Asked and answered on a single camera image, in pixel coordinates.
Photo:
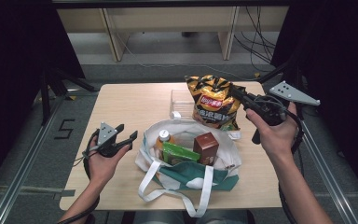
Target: lay's chip bag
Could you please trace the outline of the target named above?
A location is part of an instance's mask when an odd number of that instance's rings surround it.
[[[221,77],[185,77],[194,99],[193,119],[222,131],[237,131],[236,117],[240,101],[231,96],[230,88],[245,91]]]

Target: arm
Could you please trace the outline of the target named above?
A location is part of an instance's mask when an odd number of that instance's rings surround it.
[[[293,103],[288,109],[296,113]],[[291,151],[296,135],[296,122],[288,117],[280,125],[268,126],[253,110],[247,109],[246,114],[260,132],[261,145],[274,166],[283,194],[296,222],[332,223],[296,167]]]
[[[95,146],[97,137],[94,137],[90,147]],[[105,185],[115,174],[115,170],[120,159],[127,153],[130,146],[124,146],[114,157],[105,158],[99,153],[91,151],[89,157],[89,184],[86,186],[84,191],[75,200],[75,202],[69,207],[65,214],[60,218],[60,221],[66,220],[69,217],[76,216],[81,212],[91,207],[97,200],[100,193],[103,191]],[[73,223],[85,223],[87,216],[79,219]]]

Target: forearm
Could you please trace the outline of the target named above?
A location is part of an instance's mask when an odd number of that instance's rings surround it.
[[[271,158],[282,192],[297,223],[331,223],[292,158]]]
[[[98,196],[103,190],[104,185],[105,184],[103,182],[90,181],[85,190],[80,194],[80,196],[75,200],[71,207],[69,207],[65,214],[60,218],[60,221],[66,220],[69,217],[74,217],[90,208],[98,199]],[[73,223],[85,223],[86,219],[87,216]]]

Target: green package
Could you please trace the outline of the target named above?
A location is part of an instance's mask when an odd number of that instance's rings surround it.
[[[181,161],[197,162],[200,159],[199,153],[169,142],[164,142],[162,144],[162,156],[164,161],[170,165],[175,165]]]

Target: brown carton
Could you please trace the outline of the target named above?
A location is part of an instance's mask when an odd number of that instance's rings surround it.
[[[219,143],[212,133],[205,133],[194,139],[193,151],[200,154],[199,163],[204,165],[213,165],[216,158]]]

